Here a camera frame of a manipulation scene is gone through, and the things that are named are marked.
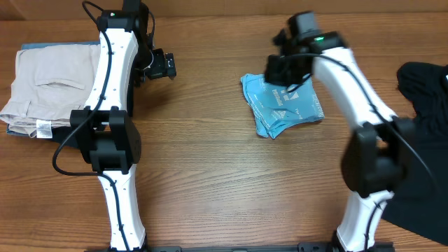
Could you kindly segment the light blue printed t-shirt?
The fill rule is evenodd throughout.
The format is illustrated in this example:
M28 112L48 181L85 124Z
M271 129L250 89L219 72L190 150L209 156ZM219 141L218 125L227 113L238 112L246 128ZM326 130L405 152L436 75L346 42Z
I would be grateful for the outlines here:
M240 81L261 137L275 139L289 127L325 118L309 74L303 77L302 85L290 87L267 83L262 74L248 73Z

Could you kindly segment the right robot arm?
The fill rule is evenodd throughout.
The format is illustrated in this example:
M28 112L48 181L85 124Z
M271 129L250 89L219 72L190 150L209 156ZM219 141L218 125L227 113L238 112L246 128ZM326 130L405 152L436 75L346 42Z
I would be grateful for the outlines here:
M280 53L269 56L266 81L290 86L314 76L327 87L351 129L341 161L351 193L327 251L394 251L391 242L377 243L375 232L405 177L413 124L381 100L336 31L282 29L273 43Z

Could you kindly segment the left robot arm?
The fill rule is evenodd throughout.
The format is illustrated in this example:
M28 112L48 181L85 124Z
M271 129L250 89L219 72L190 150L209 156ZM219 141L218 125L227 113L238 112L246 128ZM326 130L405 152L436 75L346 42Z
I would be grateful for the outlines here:
M100 56L92 91L70 125L104 191L111 224L108 251L147 251L136 189L141 136L132 122L134 88L146 79L175 78L174 56L153 45L155 18L137 9L103 10L96 20Z

